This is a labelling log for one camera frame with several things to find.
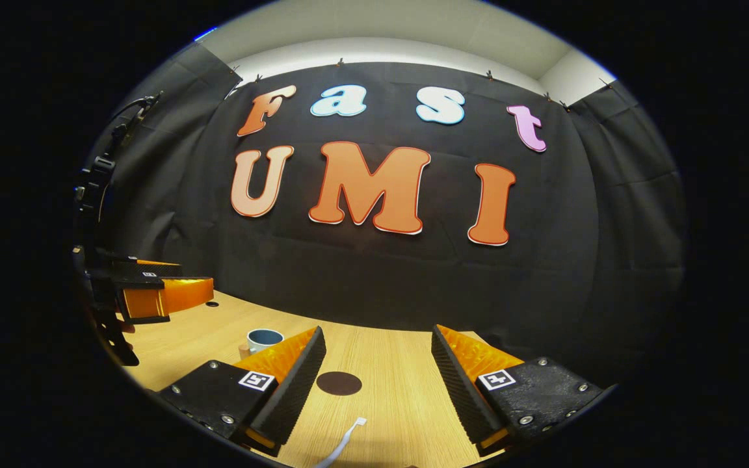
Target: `black fabric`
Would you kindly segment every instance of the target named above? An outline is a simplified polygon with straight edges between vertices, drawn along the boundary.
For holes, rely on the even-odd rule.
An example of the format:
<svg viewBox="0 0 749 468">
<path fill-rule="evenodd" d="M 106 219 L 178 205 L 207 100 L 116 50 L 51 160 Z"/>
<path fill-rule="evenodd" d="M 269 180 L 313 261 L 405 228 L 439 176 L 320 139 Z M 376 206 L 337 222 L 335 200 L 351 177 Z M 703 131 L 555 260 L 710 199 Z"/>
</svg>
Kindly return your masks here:
<svg viewBox="0 0 749 468">
<path fill-rule="evenodd" d="M 221 65 L 216 73 L 232 77 Z M 616 109 L 607 112 L 598 141 L 589 136 L 591 125 L 583 125 L 590 118 L 518 86 L 439 66 L 319 66 L 247 83 L 224 101 L 230 82 L 220 82 L 219 88 L 185 86 L 187 100 L 159 110 L 171 125 L 157 129 L 169 133 L 155 139 L 142 128 L 118 163 L 106 230 L 117 252 L 181 263 L 188 275 L 212 276 L 217 290 L 307 317 L 475 330 L 499 338 L 503 349 L 553 356 L 603 386 L 657 331 L 680 278 L 658 272 L 666 265 L 680 274 L 681 211 L 668 207 L 680 202 L 672 186 L 677 181 L 647 181 L 669 170 L 665 146 L 648 131 L 637 132 L 646 129 L 645 121 L 621 118 L 625 104 L 616 94 L 598 93 L 588 106 Z M 321 92 L 344 84 L 366 88 L 365 112 L 350 118 L 309 113 Z M 265 128 L 237 137 L 253 99 L 289 85 L 296 86 L 295 95 L 265 118 Z M 415 95 L 424 86 L 461 92 L 463 121 L 422 121 Z M 164 89 L 165 96 L 177 93 Z M 520 141 L 509 105 L 527 106 L 541 119 L 538 136 L 546 151 Z M 361 226 L 348 219 L 344 198 L 344 222 L 310 221 L 325 170 L 320 148 L 335 141 L 358 143 L 371 171 L 398 146 L 431 154 L 419 190 L 423 232 L 376 229 L 371 219 L 382 200 Z M 265 154 L 280 145 L 294 146 L 295 153 L 285 164 L 276 205 L 265 216 L 240 216 L 230 202 L 235 155 Z M 479 208 L 477 163 L 511 169 L 517 177 L 508 195 L 510 240 L 502 248 L 467 238 Z M 250 195 L 264 189 L 267 166 L 259 158 Z M 612 173 L 625 175 L 625 183 Z M 604 198 L 599 186 L 610 184 L 613 193 Z M 628 265 L 637 271 L 619 278 L 607 273 Z M 595 285 L 595 278 L 610 284 Z M 616 347 L 628 352 L 610 359 Z"/>
</svg>

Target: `ceiling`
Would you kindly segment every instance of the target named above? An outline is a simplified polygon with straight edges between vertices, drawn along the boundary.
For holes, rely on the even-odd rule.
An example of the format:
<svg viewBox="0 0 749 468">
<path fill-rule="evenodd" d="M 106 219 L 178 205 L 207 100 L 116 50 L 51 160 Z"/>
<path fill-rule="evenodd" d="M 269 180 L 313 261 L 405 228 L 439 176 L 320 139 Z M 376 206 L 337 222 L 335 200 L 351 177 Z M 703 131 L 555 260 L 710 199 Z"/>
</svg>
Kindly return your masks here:
<svg viewBox="0 0 749 468">
<path fill-rule="evenodd" d="M 333 38 L 443 45 L 535 80 L 571 50 L 540 27 L 477 0 L 280 0 L 220 25 L 205 36 L 204 46 L 232 63 L 284 45 Z"/>
</svg>

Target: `wall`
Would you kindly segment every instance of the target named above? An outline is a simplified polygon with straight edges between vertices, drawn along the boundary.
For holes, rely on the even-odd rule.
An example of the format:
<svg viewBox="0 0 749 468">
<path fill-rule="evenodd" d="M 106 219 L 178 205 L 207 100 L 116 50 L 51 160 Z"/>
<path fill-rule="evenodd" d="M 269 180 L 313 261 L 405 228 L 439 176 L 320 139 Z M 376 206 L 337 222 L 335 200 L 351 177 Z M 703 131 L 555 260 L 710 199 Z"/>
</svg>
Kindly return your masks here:
<svg viewBox="0 0 749 468">
<path fill-rule="evenodd" d="M 488 70 L 493 77 L 538 94 L 544 94 L 543 85 L 509 66 L 488 60 L 465 51 L 455 50 L 428 42 L 391 38 L 340 38 L 301 42 L 285 45 L 262 53 L 244 57 L 229 65 L 238 66 L 237 73 L 244 78 L 242 84 L 252 82 L 256 74 L 272 77 L 285 72 L 323 66 L 339 62 L 407 62 L 446 66 L 465 72 L 484 75 Z"/>
<path fill-rule="evenodd" d="M 579 50 L 571 49 L 565 57 L 539 78 L 539 84 L 550 93 L 554 101 L 567 105 L 576 103 L 587 95 L 616 80 L 605 68 Z"/>
</svg>

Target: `white cable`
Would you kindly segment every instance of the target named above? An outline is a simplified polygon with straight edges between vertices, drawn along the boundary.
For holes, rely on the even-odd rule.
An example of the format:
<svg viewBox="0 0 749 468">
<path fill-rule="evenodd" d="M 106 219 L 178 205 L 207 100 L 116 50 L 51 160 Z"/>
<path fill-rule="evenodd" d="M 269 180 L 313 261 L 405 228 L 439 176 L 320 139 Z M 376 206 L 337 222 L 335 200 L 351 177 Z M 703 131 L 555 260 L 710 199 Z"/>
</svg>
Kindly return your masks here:
<svg viewBox="0 0 749 468">
<path fill-rule="evenodd" d="M 339 442 L 339 445 L 337 445 L 337 448 L 334 449 L 333 452 L 331 452 L 331 455 L 328 456 L 327 459 L 322 460 L 320 463 L 318 463 L 314 468 L 327 468 L 328 465 L 331 465 L 334 460 L 337 459 L 339 454 L 343 451 L 345 448 L 345 445 L 348 444 L 348 439 L 351 438 L 351 431 L 354 430 L 357 426 L 363 426 L 363 424 L 366 423 L 366 418 L 357 418 L 357 421 L 354 421 L 353 426 L 351 426 L 351 429 L 346 430 L 345 435 L 343 435 L 343 439 L 341 442 Z"/>
</svg>

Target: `orange letter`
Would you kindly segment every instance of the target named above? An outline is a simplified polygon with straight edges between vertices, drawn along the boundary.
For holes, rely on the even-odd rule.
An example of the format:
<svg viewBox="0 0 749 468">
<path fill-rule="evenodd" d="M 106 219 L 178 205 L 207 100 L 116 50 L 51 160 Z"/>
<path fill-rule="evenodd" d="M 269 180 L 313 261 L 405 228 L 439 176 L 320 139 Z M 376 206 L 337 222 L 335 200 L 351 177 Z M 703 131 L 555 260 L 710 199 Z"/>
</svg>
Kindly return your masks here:
<svg viewBox="0 0 749 468">
<path fill-rule="evenodd" d="M 250 115 L 247 116 L 247 122 L 244 123 L 244 127 L 239 129 L 237 136 L 243 137 L 265 128 L 265 115 L 273 116 L 276 114 L 279 106 L 282 105 L 282 97 L 290 98 L 295 92 L 296 86 L 291 85 L 256 96 L 253 100 L 253 109 L 250 109 Z"/>
<path fill-rule="evenodd" d="M 235 174 L 233 186 L 230 190 L 230 202 L 233 209 L 241 216 L 259 217 L 270 211 L 279 195 L 279 182 L 282 180 L 282 170 L 285 160 L 294 154 L 293 146 L 276 146 L 268 150 L 270 160 L 268 176 L 265 179 L 265 190 L 259 198 L 250 198 L 247 187 L 250 184 L 250 173 L 253 164 L 262 156 L 261 151 L 244 151 L 235 157 Z"/>
<path fill-rule="evenodd" d="M 481 177 L 481 201 L 476 223 L 467 231 L 467 237 L 477 244 L 503 246 L 508 243 L 508 189 L 516 183 L 516 175 L 494 164 L 476 165 L 476 174 Z"/>
<path fill-rule="evenodd" d="M 429 154 L 416 148 L 395 148 L 372 174 L 357 143 L 331 142 L 322 148 L 325 176 L 320 201 L 308 211 L 314 222 L 339 224 L 345 213 L 339 209 L 339 191 L 357 226 L 369 217 L 380 196 L 383 209 L 372 222 L 380 231 L 418 234 L 424 223 L 418 219 L 418 190 L 421 172 L 429 163 Z"/>
</svg>

